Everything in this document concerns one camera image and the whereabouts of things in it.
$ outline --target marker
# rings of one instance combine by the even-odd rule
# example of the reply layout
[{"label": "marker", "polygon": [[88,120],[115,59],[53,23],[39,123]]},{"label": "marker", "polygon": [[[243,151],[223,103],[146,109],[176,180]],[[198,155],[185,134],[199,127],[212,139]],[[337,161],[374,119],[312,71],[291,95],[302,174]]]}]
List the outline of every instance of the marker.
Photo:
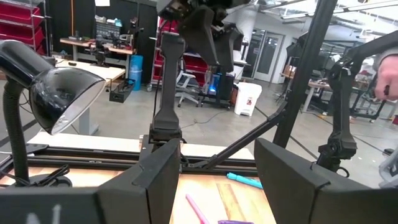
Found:
[{"label": "marker", "polygon": [[242,177],[240,175],[233,174],[233,173],[227,173],[226,176],[227,176],[228,179],[236,180],[238,182],[241,182],[241,183],[244,183],[244,184],[248,184],[248,185],[251,185],[253,187],[258,187],[258,188],[262,189],[261,182],[259,182],[258,180],[245,178],[245,177]]},{"label": "marker", "polygon": [[186,194],[185,198],[188,200],[189,204],[191,205],[193,211],[195,211],[196,215],[200,220],[200,224],[210,224],[205,215],[200,211],[198,205],[193,201],[189,194]]},{"label": "marker", "polygon": [[222,221],[218,221],[218,224],[254,224],[254,223],[253,222],[222,220]]}]

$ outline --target glass door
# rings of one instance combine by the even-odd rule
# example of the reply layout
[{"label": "glass door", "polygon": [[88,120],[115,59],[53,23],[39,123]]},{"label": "glass door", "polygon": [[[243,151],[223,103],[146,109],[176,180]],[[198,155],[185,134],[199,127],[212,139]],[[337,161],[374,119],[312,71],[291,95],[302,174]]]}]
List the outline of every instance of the glass door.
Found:
[{"label": "glass door", "polygon": [[245,66],[243,68],[243,74],[242,74],[243,77],[253,78],[254,75],[253,71],[256,66],[257,58],[260,55],[260,47],[265,34],[266,34],[265,30],[260,30],[256,28],[253,29],[253,33],[248,48],[248,54],[246,55],[246,62],[250,65]]},{"label": "glass door", "polygon": [[282,45],[283,35],[266,33],[262,42],[261,53],[255,67],[254,78],[270,82],[274,73],[277,56]]}]

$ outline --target teal marker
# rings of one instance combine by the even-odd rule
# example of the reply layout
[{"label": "teal marker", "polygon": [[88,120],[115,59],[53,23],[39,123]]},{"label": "teal marker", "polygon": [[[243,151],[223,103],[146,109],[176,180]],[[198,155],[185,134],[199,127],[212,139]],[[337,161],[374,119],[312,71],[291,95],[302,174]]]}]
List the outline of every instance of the teal marker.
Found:
[{"label": "teal marker", "polygon": [[258,187],[258,188],[262,189],[261,182],[259,182],[258,180],[245,178],[245,177],[242,177],[240,175],[233,174],[233,173],[227,173],[226,176],[227,176],[228,179],[236,180],[236,181],[238,181],[240,183],[248,184],[248,185],[251,185],[253,187]]}]

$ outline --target blue trash bin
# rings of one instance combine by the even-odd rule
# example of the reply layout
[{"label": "blue trash bin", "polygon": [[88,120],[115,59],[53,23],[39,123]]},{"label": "blue trash bin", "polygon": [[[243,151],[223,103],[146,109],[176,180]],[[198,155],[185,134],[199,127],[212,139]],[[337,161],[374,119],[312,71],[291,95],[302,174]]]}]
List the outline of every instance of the blue trash bin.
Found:
[{"label": "blue trash bin", "polygon": [[136,81],[133,91],[141,89],[141,75],[142,75],[142,62],[144,57],[141,55],[133,55],[130,59],[130,72],[129,78]]}]

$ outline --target purple marker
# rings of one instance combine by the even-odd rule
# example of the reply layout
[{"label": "purple marker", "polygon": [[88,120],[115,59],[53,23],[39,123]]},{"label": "purple marker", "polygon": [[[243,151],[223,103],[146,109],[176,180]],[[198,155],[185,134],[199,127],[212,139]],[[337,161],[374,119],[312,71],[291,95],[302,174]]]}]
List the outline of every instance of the purple marker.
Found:
[{"label": "purple marker", "polygon": [[254,223],[253,222],[222,220],[222,221],[218,221],[218,224],[254,224]]}]

